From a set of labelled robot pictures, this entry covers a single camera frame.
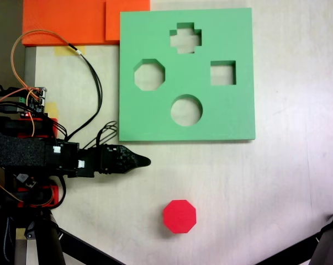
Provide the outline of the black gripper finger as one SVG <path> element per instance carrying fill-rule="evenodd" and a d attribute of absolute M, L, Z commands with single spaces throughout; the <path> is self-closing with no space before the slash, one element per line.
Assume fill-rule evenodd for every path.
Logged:
<path fill-rule="evenodd" d="M 124 163 L 151 163 L 149 158 L 138 155 L 123 145 L 118 146 L 118 159 Z"/>
<path fill-rule="evenodd" d="M 118 166 L 118 174 L 126 174 L 131 170 L 141 167 L 147 167 L 151 164 L 151 162 L 142 162 L 142 163 L 123 163 Z"/>

